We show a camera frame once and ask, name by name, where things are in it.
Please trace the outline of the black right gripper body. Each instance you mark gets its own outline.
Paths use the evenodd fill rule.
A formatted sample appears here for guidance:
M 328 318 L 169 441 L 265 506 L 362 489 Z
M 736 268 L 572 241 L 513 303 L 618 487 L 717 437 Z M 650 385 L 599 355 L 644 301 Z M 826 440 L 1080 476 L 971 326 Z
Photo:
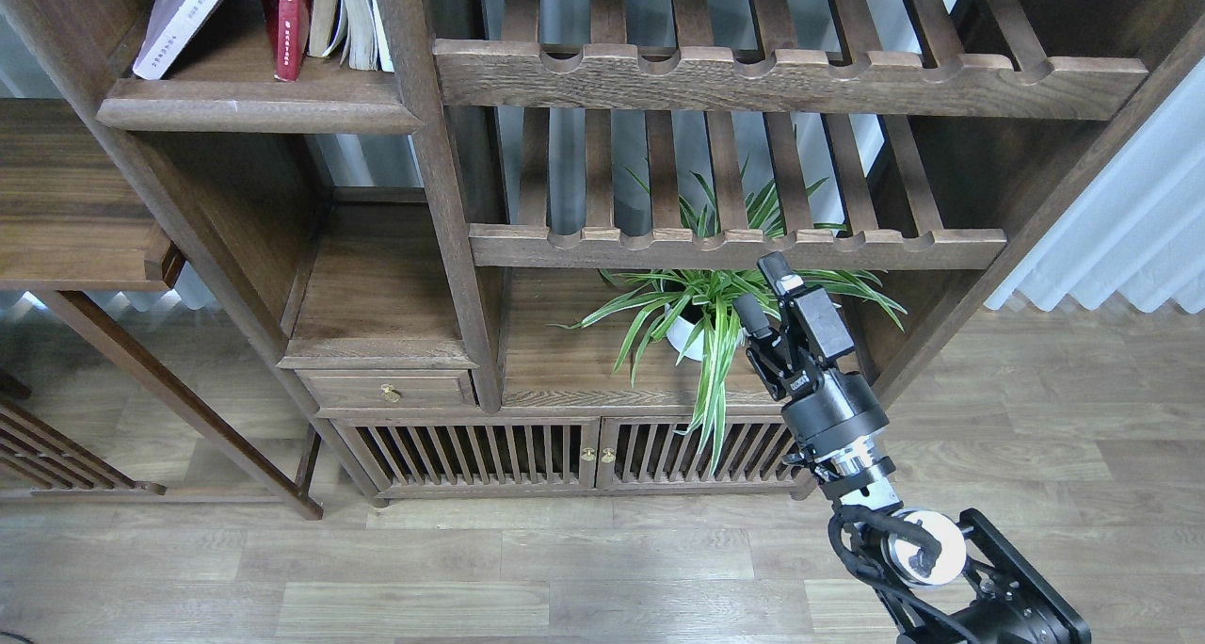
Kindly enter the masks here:
M 753 330 L 747 356 L 780 408 L 797 441 L 794 464 L 835 466 L 856 445 L 871 450 L 888 417 L 858 373 L 844 373 L 836 358 L 853 351 L 844 334 L 815 340 L 804 330 Z

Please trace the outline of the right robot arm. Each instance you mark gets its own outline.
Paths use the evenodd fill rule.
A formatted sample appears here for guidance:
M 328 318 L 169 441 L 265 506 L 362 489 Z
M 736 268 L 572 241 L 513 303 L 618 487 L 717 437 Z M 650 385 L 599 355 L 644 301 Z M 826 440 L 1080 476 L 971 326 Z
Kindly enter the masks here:
M 756 297 L 735 308 L 748 359 L 831 502 L 827 537 L 837 558 L 876 592 L 900 643 L 1088 643 L 1084 619 L 978 510 L 958 520 L 904 507 L 875 438 L 888 417 L 865 377 L 837 361 L 856 340 L 825 289 L 809 287 L 783 254 L 759 270 L 778 301 L 774 327 Z

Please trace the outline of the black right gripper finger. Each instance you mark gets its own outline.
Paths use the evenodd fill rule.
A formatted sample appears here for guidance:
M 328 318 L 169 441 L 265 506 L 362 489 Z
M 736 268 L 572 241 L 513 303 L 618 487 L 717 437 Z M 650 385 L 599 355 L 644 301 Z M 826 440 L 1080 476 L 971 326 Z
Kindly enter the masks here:
M 763 254 L 757 264 L 778 300 L 780 320 L 775 330 L 762 305 L 756 306 L 758 371 L 801 371 L 805 362 L 836 368 L 839 358 L 856 351 L 825 288 L 806 287 L 778 252 Z
M 747 332 L 750 361 L 782 362 L 778 330 L 771 326 L 762 301 L 753 293 L 743 293 L 734 301 L 734 309 Z

